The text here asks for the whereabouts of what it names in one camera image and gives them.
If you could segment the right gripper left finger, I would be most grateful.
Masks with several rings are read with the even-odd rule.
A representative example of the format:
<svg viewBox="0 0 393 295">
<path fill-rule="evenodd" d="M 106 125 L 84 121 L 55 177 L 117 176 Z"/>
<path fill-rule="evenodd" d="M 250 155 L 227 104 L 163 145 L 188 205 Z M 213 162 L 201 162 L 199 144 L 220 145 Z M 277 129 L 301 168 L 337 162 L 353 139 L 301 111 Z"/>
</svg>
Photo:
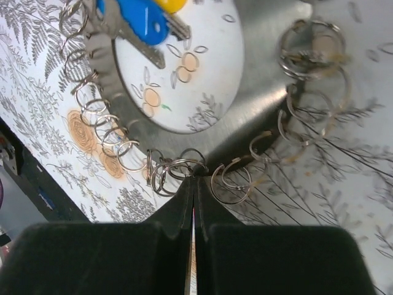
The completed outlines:
<svg viewBox="0 0 393 295">
<path fill-rule="evenodd" d="M 27 228 L 1 267 L 2 294 L 188 294 L 195 178 L 139 223 Z"/>
</svg>

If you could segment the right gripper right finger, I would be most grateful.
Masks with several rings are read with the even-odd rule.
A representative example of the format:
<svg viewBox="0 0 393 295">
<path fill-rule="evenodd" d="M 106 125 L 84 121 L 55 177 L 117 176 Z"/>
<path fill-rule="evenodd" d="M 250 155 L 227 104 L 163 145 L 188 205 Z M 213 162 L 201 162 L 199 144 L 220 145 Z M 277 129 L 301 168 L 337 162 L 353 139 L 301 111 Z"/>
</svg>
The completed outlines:
<svg viewBox="0 0 393 295">
<path fill-rule="evenodd" d="M 330 226 L 248 226 L 193 179 L 198 294 L 375 294 L 351 235 Z"/>
</svg>

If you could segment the metal disc keyring holder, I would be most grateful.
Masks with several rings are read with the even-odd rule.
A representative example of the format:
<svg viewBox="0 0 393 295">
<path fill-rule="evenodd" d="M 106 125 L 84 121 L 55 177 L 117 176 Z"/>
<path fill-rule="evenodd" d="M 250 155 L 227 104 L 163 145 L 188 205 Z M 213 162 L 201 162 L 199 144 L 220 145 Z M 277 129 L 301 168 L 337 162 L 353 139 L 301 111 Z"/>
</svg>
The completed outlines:
<svg viewBox="0 0 393 295">
<path fill-rule="evenodd" d="M 72 94 L 102 153 L 128 173 L 143 173 L 160 196 L 170 179 L 200 175 L 244 198 L 268 168 L 295 162 L 324 139 L 346 107 L 305 84 L 343 73 L 346 41 L 314 16 L 313 1 L 187 1 L 164 11 L 159 45 L 108 36 L 96 1 L 66 1 L 59 29 L 84 46 L 64 58 Z"/>
</svg>

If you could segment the blue key fob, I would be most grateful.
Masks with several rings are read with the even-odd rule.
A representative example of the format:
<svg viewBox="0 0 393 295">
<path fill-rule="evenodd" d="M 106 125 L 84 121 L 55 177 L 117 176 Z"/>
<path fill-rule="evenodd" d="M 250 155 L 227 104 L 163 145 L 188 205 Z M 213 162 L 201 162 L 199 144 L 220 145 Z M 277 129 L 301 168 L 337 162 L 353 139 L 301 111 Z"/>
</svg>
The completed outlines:
<svg viewBox="0 0 393 295">
<path fill-rule="evenodd" d="M 161 44 L 169 33 L 165 13 L 154 1 L 96 1 L 99 27 L 111 38 L 135 44 Z"/>
</svg>

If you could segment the yellow key fob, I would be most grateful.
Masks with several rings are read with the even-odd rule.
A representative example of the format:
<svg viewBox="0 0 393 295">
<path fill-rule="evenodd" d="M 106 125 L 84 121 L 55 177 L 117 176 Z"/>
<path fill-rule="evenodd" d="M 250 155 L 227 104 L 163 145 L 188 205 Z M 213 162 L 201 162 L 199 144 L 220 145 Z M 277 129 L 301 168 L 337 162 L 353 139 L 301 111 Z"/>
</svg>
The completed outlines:
<svg viewBox="0 0 393 295">
<path fill-rule="evenodd" d="M 187 0 L 154 0 L 154 2 L 169 14 L 180 11 L 186 4 Z"/>
</svg>

